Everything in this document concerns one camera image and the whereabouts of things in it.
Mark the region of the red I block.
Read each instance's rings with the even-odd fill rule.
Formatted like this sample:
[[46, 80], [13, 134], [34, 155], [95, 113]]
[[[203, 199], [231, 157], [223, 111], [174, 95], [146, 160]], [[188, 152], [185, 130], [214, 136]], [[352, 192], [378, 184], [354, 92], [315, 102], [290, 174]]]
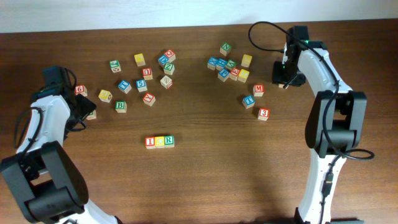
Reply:
[[145, 146], [147, 149], [155, 149], [155, 137], [146, 137]]

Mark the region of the yellow C block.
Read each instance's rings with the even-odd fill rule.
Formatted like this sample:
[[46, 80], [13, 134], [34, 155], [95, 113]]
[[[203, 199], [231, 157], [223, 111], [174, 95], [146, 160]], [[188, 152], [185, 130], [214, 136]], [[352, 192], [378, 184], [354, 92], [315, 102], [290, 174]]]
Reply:
[[163, 136], [155, 137], [155, 147], [156, 148], [164, 148], [165, 147], [165, 138]]

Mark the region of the green R block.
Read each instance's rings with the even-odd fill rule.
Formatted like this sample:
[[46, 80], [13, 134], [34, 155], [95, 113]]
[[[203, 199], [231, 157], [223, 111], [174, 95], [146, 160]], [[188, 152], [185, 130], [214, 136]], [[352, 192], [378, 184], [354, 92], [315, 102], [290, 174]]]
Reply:
[[165, 140], [165, 147], [175, 147], [175, 139], [174, 136], [165, 136], [164, 137]]

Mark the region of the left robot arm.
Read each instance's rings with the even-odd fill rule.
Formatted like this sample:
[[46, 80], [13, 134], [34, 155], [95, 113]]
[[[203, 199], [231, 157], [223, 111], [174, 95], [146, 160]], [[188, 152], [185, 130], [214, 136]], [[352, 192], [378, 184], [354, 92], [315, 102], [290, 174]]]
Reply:
[[30, 114], [16, 154], [1, 161], [4, 177], [24, 218], [30, 223], [121, 224], [89, 198], [86, 182], [63, 149], [68, 133], [86, 128], [96, 105], [75, 94], [75, 74], [60, 66], [43, 70], [45, 85], [31, 96]]

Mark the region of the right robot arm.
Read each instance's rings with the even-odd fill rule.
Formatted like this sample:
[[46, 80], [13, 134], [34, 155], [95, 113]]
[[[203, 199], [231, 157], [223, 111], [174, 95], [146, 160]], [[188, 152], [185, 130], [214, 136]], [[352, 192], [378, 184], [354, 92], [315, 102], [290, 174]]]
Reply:
[[294, 223], [330, 223], [340, 171], [347, 159], [359, 159], [354, 154], [360, 152], [367, 98], [341, 79], [326, 45], [310, 40], [307, 26], [293, 26], [285, 33], [284, 56], [274, 62], [272, 82], [281, 88], [308, 83], [315, 95], [305, 126], [310, 172]]

